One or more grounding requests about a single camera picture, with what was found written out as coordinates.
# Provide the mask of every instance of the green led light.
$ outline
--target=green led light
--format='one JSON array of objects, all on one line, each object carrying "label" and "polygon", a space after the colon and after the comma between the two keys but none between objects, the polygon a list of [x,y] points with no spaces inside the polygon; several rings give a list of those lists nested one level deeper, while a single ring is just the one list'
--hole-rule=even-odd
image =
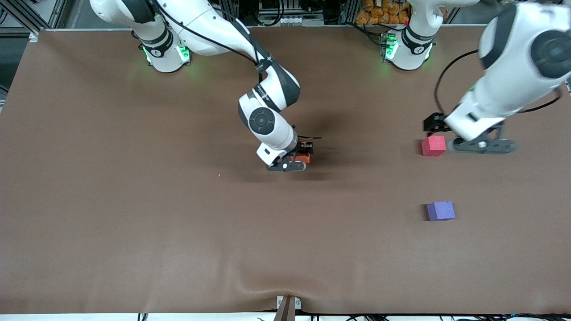
[{"label": "green led light", "polygon": [[399,48],[399,42],[398,41],[393,41],[392,45],[389,46],[389,48],[387,48],[387,54],[386,54],[386,58],[387,59],[392,59],[395,57],[395,53],[396,50]]},{"label": "green led light", "polygon": [[432,49],[432,46],[428,47],[427,55],[424,56],[424,60],[426,60],[426,59],[428,59],[428,57],[430,57],[430,49]]},{"label": "green led light", "polygon": [[187,62],[190,56],[190,50],[188,49],[188,47],[177,46],[176,50],[178,51],[182,61]]},{"label": "green led light", "polygon": [[147,56],[147,61],[149,63],[151,63],[151,57],[148,56],[148,52],[147,52],[147,49],[145,47],[143,47],[143,51],[144,51],[144,54]]}]

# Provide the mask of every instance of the table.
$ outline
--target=table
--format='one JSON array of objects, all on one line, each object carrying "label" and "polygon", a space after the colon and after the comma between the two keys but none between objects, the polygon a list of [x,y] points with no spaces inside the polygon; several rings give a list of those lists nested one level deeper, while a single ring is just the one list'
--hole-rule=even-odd
[{"label": "table", "polygon": [[[277,295],[320,313],[571,312],[571,98],[507,121],[509,155],[419,154],[443,67],[481,28],[442,28],[418,70],[351,28],[253,34],[301,83],[319,135],[266,172],[238,117],[235,54],[160,74],[129,32],[44,31],[0,115],[0,312],[232,312]],[[450,69],[450,110],[482,75]],[[451,200],[457,218],[428,222]]]}]

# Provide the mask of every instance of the black bracket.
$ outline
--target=black bracket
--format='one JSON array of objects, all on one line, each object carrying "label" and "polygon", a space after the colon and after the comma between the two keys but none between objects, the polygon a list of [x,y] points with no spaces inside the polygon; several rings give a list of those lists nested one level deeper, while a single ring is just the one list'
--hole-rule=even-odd
[{"label": "black bracket", "polygon": [[297,155],[311,155],[313,154],[313,142],[308,139],[320,139],[321,137],[297,137],[297,145],[295,149],[287,153],[284,157],[279,159],[274,165],[266,166],[266,169],[271,172],[288,172],[288,171],[304,171],[307,164],[300,160],[295,160]]},{"label": "black bracket", "polygon": [[268,69],[271,65],[273,65],[275,61],[276,59],[274,58],[274,56],[268,53],[268,57],[260,60],[260,63],[255,66],[256,71],[258,72],[258,74],[263,73],[264,71],[266,71],[266,69]]},{"label": "black bracket", "polygon": [[426,132],[427,137],[435,133],[444,133],[452,129],[444,122],[446,115],[442,113],[434,113],[424,120],[423,130]]},{"label": "black bracket", "polygon": [[[465,153],[478,153],[478,154],[507,154],[517,149],[514,141],[501,137],[503,123],[499,123],[490,127],[483,134],[478,136],[472,141],[465,141],[458,137],[451,141],[451,149]],[[495,137],[491,137],[492,132],[496,132]]]}]

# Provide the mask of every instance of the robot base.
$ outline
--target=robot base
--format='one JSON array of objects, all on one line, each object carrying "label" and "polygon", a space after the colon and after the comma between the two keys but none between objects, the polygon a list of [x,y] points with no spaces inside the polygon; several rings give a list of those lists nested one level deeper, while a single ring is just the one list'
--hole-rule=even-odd
[{"label": "robot base", "polygon": [[391,62],[395,67],[403,70],[417,69],[428,59],[433,45],[431,44],[428,49],[424,50],[421,54],[413,54],[408,47],[402,44],[401,34],[402,31],[397,30],[388,32],[389,36],[387,38],[389,38],[389,40],[387,40],[387,44],[389,46],[386,49],[381,48],[384,61]]},{"label": "robot base", "polygon": [[139,46],[139,49],[141,49],[147,56],[149,66],[165,74],[174,73],[183,66],[190,66],[192,61],[192,51],[186,47],[175,46],[175,48],[169,50],[168,54],[165,55],[164,58],[155,58],[151,56],[142,45]]},{"label": "robot base", "polygon": [[[490,134],[496,130],[496,137]],[[458,137],[448,142],[448,149],[462,153],[476,154],[507,154],[515,151],[517,145],[514,141],[501,138],[502,125],[495,125],[472,141],[465,141]]]}]

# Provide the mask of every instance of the foam block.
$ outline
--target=foam block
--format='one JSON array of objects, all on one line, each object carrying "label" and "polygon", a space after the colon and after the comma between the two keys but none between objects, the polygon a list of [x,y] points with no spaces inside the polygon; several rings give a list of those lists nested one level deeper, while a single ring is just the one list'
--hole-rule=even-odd
[{"label": "foam block", "polygon": [[449,220],[456,218],[454,214],[454,207],[452,202],[434,202],[427,205],[428,207],[428,218],[432,221],[435,220]]},{"label": "foam block", "polygon": [[422,146],[424,156],[440,156],[446,151],[446,140],[444,136],[432,135],[423,140]]}]

